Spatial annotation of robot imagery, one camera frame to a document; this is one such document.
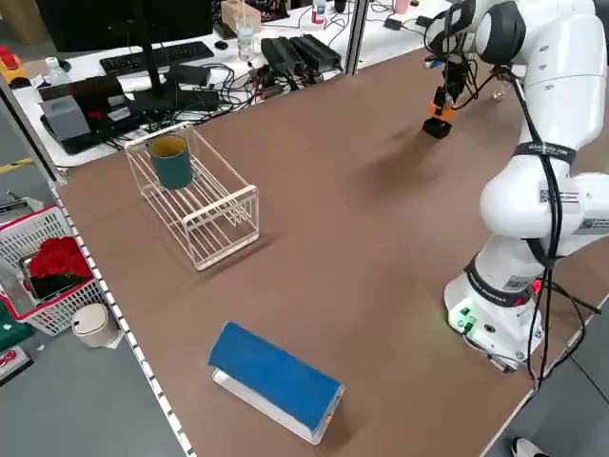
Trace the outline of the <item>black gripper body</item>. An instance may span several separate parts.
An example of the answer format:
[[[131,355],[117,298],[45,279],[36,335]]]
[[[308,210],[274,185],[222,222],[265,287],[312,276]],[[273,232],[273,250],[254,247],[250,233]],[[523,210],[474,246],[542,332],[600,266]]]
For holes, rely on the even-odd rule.
[[[470,70],[467,54],[463,51],[443,52],[440,60],[444,63],[444,90],[447,93],[462,93]]]

